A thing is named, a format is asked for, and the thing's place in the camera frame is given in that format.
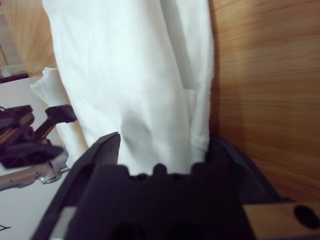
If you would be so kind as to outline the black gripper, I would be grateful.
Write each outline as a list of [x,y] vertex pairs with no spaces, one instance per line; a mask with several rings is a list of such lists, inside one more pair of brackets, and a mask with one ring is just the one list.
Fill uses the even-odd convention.
[[52,145],[47,138],[51,127],[34,130],[34,121],[30,105],[0,111],[0,163],[6,169],[43,164],[65,151],[63,147]]

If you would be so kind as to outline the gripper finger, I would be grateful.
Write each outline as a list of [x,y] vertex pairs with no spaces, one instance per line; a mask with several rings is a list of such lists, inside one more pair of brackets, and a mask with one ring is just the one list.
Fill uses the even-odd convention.
[[223,137],[210,136],[205,161],[226,167],[242,203],[282,203],[284,201],[250,157]]
[[96,167],[118,163],[120,142],[118,132],[102,136],[74,163],[44,213],[33,240],[47,240],[62,211],[77,207]]

